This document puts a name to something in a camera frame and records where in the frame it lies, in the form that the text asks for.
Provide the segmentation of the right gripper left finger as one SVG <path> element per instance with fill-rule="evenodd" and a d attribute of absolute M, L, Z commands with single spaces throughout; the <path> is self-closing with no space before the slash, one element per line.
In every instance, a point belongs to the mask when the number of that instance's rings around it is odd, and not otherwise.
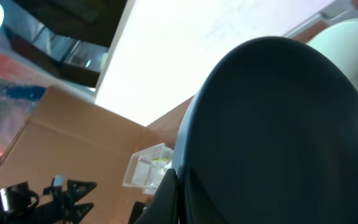
<path fill-rule="evenodd" d="M 152 203 L 135 224 L 177 224 L 178 223 L 178 180 L 174 169 L 166 171 Z"/>

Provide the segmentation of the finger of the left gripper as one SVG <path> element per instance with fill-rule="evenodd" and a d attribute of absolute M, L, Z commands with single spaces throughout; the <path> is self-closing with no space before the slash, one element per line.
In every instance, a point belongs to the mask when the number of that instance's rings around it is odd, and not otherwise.
<path fill-rule="evenodd" d="M 72 202 L 77 202 L 97 187 L 96 182 L 67 180 L 67 194 Z"/>
<path fill-rule="evenodd" d="M 94 203 L 84 203 L 80 205 L 74 205 L 71 209 L 70 223 L 79 224 L 82 219 L 91 211 L 94 207 Z"/>

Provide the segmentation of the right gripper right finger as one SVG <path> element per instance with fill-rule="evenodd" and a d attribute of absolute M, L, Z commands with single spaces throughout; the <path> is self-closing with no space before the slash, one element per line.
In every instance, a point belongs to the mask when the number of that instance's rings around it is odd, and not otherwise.
<path fill-rule="evenodd" d="M 186 223 L 227 224 L 192 168 L 185 172 L 184 202 Z"/>

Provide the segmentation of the yellow green snack wrapper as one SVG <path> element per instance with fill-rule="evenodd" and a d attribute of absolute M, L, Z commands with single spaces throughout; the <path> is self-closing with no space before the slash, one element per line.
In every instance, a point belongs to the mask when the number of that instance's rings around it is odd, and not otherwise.
<path fill-rule="evenodd" d="M 169 157 L 155 157 L 152 159 L 152 162 L 157 163 L 157 162 L 169 162 L 170 158 Z"/>

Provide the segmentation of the dark blue plate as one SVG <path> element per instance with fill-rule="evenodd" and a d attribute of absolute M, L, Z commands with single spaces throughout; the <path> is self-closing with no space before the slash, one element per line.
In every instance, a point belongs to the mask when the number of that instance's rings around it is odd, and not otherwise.
<path fill-rule="evenodd" d="M 230 51 L 195 96 L 179 161 L 228 223 L 358 223 L 358 92 L 301 42 Z"/>

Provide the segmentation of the mint green bowl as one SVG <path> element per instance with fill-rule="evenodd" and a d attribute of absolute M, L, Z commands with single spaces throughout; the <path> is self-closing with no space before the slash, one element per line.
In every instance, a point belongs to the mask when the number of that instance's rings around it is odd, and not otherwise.
<path fill-rule="evenodd" d="M 332 61 L 358 91 L 358 18 L 328 27 L 307 45 Z"/>

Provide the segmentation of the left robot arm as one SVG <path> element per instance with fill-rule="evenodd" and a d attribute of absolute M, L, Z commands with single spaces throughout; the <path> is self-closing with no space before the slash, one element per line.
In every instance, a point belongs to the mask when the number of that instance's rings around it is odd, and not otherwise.
<path fill-rule="evenodd" d="M 97 187 L 95 182 L 65 180 L 57 175 L 42 195 L 51 201 L 40 204 L 40 195 L 27 182 L 0 189 L 0 224 L 79 224 L 93 209 L 93 203 L 79 204 Z"/>

